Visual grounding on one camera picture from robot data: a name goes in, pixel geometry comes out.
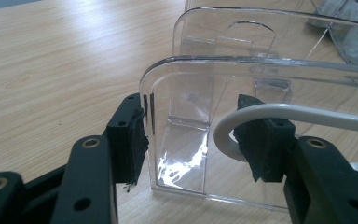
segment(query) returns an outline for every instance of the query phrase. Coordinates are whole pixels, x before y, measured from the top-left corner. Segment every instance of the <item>wooden tabletop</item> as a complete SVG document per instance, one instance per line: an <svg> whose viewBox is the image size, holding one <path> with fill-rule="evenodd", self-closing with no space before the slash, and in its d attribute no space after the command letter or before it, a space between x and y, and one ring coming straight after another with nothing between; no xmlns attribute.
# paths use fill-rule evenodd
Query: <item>wooden tabletop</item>
<svg viewBox="0 0 358 224"><path fill-rule="evenodd" d="M172 55L185 0L44 0L0 9L0 171L28 182L101 134L144 71ZM145 161L130 193L117 185L120 223L290 223L287 213L150 188Z"/></svg>

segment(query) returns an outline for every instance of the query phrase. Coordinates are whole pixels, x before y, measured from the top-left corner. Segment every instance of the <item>wooden table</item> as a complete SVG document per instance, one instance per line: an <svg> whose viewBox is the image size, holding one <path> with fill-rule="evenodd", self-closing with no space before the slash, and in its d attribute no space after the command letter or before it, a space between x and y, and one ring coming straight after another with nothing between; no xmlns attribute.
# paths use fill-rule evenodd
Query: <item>wooden table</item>
<svg viewBox="0 0 358 224"><path fill-rule="evenodd" d="M67 162L100 134L145 69L172 54L185 1L45 0L0 9L0 171L25 182ZM286 213L150 188L147 162L120 223L290 223Z"/></svg>

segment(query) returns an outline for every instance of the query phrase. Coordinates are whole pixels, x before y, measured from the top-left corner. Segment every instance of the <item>white cord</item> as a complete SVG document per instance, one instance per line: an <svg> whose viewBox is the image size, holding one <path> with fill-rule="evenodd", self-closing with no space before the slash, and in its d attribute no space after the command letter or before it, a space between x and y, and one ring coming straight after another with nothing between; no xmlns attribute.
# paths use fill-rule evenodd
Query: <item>white cord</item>
<svg viewBox="0 0 358 224"><path fill-rule="evenodd" d="M214 129L216 147L237 161L246 161L238 144L228 135L237 126L255 119L291 119L323 126L358 131L358 116L309 108L301 105L264 104L237 110L222 119Z"/></svg>

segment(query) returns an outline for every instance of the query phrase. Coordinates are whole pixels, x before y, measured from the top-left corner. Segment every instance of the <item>white tube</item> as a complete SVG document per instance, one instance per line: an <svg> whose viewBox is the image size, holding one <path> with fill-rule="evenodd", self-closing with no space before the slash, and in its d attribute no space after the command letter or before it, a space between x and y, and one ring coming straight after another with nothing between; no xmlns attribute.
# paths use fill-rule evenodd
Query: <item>white tube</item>
<svg viewBox="0 0 358 224"><path fill-rule="evenodd" d="M228 135L237 126L255 119L291 119L323 126L358 131L358 116L300 105L264 104L237 110L222 119L214 129L216 147L237 161L246 161L238 144Z"/></svg>

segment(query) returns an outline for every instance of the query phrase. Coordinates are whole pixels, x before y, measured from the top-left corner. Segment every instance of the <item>light wood surface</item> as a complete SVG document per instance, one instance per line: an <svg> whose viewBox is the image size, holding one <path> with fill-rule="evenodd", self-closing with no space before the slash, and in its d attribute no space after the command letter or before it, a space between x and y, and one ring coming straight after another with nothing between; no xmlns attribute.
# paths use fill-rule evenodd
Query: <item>light wood surface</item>
<svg viewBox="0 0 358 224"><path fill-rule="evenodd" d="M172 55L185 0L44 0L0 9L0 171L25 182L100 134L152 63ZM290 223L286 213L153 192L147 162L120 223Z"/></svg>

